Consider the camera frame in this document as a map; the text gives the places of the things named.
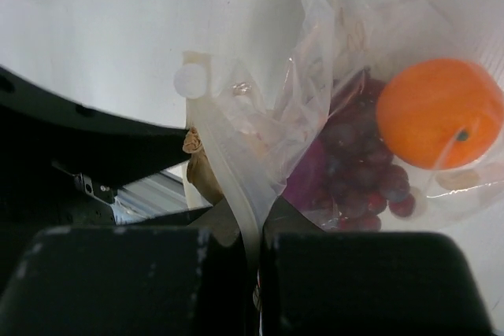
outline transparent plastic bag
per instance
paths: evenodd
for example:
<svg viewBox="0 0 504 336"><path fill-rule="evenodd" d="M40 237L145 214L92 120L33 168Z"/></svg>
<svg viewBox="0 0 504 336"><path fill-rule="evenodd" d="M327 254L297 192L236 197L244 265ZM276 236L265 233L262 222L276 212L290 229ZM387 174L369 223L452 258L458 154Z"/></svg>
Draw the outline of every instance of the transparent plastic bag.
<svg viewBox="0 0 504 336"><path fill-rule="evenodd" d="M283 196L327 230L432 230L486 205L485 201L490 201L487 184L500 183L504 178L501 166L495 165L500 134L491 151L470 165L455 171L439 170L447 151L458 142L457 138L463 139L464 131L470 131L469 137L473 136L477 130L476 118L476 128L469 125L471 128L466 130L461 125L452 131L429 169L416 168L394 157L395 165L401 167L394 168L397 170L394 178L406 173L411 186L406 196L409 192L414 194L413 214L399 209L396 216L387 211L379 217L360 221L369 214L371 205L366 203L365 214L349 216L348 209L362 208L363 198L369 202L371 193L380 192L379 181L384 175L384 171L372 172L375 178L365 185L352 179L355 187L329 190L339 181L328 174L334 168L333 160L340 159L346 175L353 175L352 162L359 155L362 143L367 142L363 139L367 138L369 125L361 118L369 114L369 109L351 109L362 100L362 95L375 91L372 95L375 103L370 108L371 121L375 122L374 107L382 87L389 86L388 82L414 65L449 58L471 65L476 72L480 68L469 63L475 58L457 34L453 21L445 18L428 0L302 0L302 5L306 18L282 87L280 83L258 86L241 62L205 54L190 54L191 59L184 60L185 66L175 80L179 93L187 97L188 123L198 130L213 173L238 221L249 262L254 265L258 260L262 225L273 202L284 191L287 178ZM261 87L270 85L279 85L279 88L274 106L268 109ZM421 96L403 95L398 105L417 98ZM418 110L421 106L418 102L411 104L411 109L416 107L423 114L421 108ZM500 130L500 113L489 114L484 107L480 111L481 117L493 120ZM330 127L339 123L342 114L350 121L352 132L360 135L355 138L359 143L350 141L348 146L344 146L346 142L339 146L338 138L346 138L344 131L337 137L328 133ZM396 115L392 121L402 118L405 117ZM381 126L372 124L373 127L376 133L372 141L387 148L387 141L378 132ZM348 154L340 154L343 147ZM391 157L389 154L383 158L388 160L387 167ZM345 179L344 184L349 186L350 181ZM336 193L340 189L344 201ZM375 208L383 207L383 203L378 203L383 198L374 196L372 200Z"/></svg>

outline white table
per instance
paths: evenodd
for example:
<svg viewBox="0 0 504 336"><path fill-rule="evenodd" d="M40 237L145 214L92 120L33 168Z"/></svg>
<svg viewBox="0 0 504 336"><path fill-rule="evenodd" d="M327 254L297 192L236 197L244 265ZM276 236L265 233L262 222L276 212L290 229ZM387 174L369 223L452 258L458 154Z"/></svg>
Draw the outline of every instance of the white table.
<svg viewBox="0 0 504 336"><path fill-rule="evenodd" d="M473 29L467 16L474 20L475 7L485 2L433 1L462 31ZM502 41L504 12L495 8L493 18L478 14L481 30L473 39L480 59L501 72L504 47L493 41ZM0 0L0 65L86 106L183 127L184 100L172 88L182 51L240 57L273 92L269 84L281 81L301 22L298 0ZM468 256L500 329L503 224L503 210L494 207L446 229Z"/></svg>

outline white circle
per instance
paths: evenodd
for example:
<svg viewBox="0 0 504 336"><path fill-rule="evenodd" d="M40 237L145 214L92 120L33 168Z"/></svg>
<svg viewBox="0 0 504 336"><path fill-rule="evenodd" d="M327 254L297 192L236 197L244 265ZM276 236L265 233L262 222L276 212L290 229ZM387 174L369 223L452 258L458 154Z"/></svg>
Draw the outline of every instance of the white circle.
<svg viewBox="0 0 504 336"><path fill-rule="evenodd" d="M176 92L185 98L200 98L206 93L206 71L201 65L188 63L173 77Z"/></svg>

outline orange fruit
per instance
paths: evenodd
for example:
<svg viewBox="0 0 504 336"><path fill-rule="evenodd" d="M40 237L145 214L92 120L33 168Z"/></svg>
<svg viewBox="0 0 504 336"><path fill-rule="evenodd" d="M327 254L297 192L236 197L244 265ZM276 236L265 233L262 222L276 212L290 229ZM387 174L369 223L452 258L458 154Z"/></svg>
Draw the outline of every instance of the orange fruit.
<svg viewBox="0 0 504 336"><path fill-rule="evenodd" d="M502 91L476 63L438 58L410 66L385 87L376 122L388 148L425 169L481 157L504 121Z"/></svg>

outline bag of fruit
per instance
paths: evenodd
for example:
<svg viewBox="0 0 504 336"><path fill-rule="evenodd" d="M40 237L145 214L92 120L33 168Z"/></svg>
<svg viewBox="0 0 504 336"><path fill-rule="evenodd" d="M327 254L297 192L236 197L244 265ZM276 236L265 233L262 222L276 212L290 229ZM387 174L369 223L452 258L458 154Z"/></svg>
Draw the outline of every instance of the bag of fruit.
<svg viewBox="0 0 504 336"><path fill-rule="evenodd" d="M504 99L456 23L429 0L302 4L273 107L237 61L177 82L250 261L282 193L335 231L435 230L497 199Z"/></svg>

